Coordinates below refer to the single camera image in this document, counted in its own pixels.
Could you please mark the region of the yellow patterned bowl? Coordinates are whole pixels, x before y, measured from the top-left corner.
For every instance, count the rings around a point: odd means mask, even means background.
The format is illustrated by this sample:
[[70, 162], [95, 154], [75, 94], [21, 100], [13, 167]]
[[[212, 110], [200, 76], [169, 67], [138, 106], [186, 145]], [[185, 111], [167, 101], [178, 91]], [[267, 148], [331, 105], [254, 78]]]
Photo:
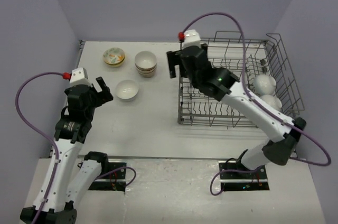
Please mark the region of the yellow patterned bowl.
[[118, 68], [125, 61], [125, 57], [123, 56], [115, 56], [115, 57], [104, 57], [104, 63], [110, 67]]

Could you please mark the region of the beige bowl white flower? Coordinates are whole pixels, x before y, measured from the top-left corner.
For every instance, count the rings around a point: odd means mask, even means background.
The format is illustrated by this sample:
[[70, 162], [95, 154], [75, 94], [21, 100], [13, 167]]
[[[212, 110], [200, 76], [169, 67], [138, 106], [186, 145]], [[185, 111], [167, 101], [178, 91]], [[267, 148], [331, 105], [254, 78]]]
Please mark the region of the beige bowl white flower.
[[146, 68], [146, 69], [136, 67], [136, 70], [138, 71], [139, 74], [152, 74], [154, 71], [156, 71], [156, 67]]

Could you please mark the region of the beige bowl orange flower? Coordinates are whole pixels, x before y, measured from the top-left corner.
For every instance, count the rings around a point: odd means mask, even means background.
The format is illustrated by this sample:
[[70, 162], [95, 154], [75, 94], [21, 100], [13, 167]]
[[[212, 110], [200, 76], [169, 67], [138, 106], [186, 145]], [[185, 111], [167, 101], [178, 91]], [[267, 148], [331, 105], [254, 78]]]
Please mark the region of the beige bowl orange flower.
[[141, 51], [135, 55], [135, 65], [141, 69], [151, 69], [157, 65], [156, 55], [150, 51]]

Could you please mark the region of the white bowl green leaves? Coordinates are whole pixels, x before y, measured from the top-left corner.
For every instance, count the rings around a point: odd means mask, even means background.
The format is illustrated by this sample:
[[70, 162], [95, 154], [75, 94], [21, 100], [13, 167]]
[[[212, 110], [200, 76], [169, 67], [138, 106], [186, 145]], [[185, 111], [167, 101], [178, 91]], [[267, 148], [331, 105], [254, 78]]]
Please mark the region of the white bowl green leaves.
[[115, 57], [115, 56], [125, 57], [125, 51], [121, 48], [110, 48], [106, 50], [102, 55], [103, 60], [104, 60], [104, 57]]

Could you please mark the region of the beige bowl brown pattern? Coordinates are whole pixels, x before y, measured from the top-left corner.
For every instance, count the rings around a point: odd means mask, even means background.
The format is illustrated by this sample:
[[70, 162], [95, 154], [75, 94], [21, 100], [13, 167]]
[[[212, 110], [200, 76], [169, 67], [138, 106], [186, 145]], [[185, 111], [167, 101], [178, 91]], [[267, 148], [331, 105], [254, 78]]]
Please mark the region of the beige bowl brown pattern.
[[143, 74], [143, 73], [140, 73], [139, 74], [141, 77], [143, 78], [152, 78], [153, 76], [155, 76], [155, 73], [148, 73], [148, 74]]

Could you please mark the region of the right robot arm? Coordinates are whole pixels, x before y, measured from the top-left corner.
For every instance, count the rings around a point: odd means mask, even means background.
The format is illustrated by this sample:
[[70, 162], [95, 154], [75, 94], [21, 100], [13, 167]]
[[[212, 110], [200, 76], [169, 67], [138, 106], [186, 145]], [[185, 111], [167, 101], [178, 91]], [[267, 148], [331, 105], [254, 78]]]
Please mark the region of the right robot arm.
[[170, 77], [175, 78], [175, 67], [180, 75], [204, 95], [228, 105], [251, 120], [266, 135], [267, 141], [245, 150], [237, 159], [236, 173], [247, 178], [254, 170], [270, 162], [284, 166], [291, 158], [306, 126], [300, 117], [291, 118], [269, 106], [249, 91], [245, 84], [227, 68], [214, 67], [208, 59], [207, 47], [188, 46], [168, 51]]

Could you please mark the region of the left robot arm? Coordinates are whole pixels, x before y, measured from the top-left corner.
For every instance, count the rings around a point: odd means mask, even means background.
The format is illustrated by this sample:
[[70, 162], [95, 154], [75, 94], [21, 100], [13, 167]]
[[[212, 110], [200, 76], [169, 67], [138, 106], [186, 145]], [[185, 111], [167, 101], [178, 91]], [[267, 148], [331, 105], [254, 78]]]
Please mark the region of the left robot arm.
[[55, 126], [51, 141], [53, 152], [42, 187], [31, 207], [23, 208], [20, 219], [24, 223], [75, 223], [77, 203], [96, 178], [109, 174], [108, 155], [89, 152], [79, 173], [71, 178], [73, 166], [92, 128], [95, 110], [113, 100], [102, 77], [96, 78], [97, 91], [86, 76], [64, 73], [69, 87], [64, 91], [67, 104]]

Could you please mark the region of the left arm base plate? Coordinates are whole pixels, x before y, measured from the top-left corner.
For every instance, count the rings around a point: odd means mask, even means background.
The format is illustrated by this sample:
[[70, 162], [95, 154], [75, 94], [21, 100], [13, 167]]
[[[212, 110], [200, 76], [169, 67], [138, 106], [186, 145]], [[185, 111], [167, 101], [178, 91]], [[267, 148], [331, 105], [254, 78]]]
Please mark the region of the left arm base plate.
[[89, 187], [89, 191], [119, 191], [126, 190], [126, 169], [109, 174], [102, 179], [95, 180]]

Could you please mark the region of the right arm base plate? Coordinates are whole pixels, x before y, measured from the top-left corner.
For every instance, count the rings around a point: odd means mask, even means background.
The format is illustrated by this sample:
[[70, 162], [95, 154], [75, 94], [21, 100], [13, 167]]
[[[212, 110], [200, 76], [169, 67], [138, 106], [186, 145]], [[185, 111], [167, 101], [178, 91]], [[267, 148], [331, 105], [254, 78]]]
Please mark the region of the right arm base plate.
[[220, 184], [224, 192], [270, 190], [265, 166], [262, 166], [256, 173], [250, 174], [224, 172], [220, 174]]

